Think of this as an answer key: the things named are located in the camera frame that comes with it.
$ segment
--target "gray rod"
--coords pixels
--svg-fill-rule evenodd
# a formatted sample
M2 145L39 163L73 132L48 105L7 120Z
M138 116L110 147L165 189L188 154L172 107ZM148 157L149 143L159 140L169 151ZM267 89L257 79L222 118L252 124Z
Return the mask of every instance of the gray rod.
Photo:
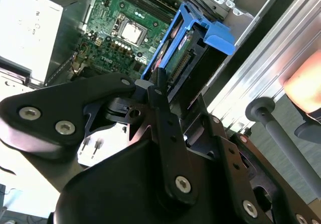
M1 211L0 211L0 220L1 220L2 217L4 216L4 214L5 214L5 212L6 212L7 209L8 209L8 208L6 208L5 206L1 209Z
M282 126L273 117L273 115L264 107L259 108L256 117L265 126L272 138L295 166L299 174L303 177L312 191L321 198L321 179L301 151L297 148L291 138L284 131Z

